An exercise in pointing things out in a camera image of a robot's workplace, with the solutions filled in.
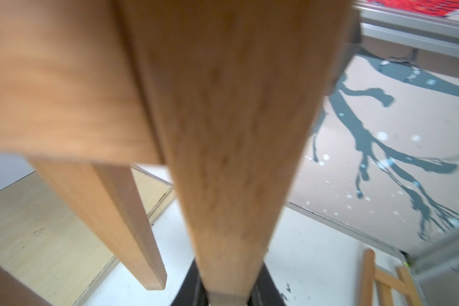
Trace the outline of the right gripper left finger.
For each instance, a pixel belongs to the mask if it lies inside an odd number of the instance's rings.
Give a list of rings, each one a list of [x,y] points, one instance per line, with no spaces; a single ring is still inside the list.
[[[196,261],[193,260],[171,306],[208,306],[209,299]]]

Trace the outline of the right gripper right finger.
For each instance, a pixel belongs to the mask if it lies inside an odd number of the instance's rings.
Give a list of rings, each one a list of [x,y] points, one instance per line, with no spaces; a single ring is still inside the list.
[[[265,264],[256,280],[248,306],[286,306]]]

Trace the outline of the wooden easel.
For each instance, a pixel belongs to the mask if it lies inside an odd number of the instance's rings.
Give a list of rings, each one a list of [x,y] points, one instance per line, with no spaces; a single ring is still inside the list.
[[[146,289],[167,273],[130,170],[165,164],[211,305],[246,305],[351,1],[0,1],[0,151]]]
[[[399,292],[410,306],[424,305],[417,285],[407,266],[395,268],[393,276],[376,266],[376,253],[372,249],[363,252],[362,268],[358,291],[358,305],[373,305],[374,288],[379,294],[380,305],[394,305],[392,291]]]

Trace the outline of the plywood board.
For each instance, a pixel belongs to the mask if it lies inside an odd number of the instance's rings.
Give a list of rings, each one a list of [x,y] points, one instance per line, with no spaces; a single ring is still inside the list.
[[[172,187],[125,167],[32,173],[0,191],[0,305],[82,305],[122,263],[142,288],[167,283],[151,224]]]

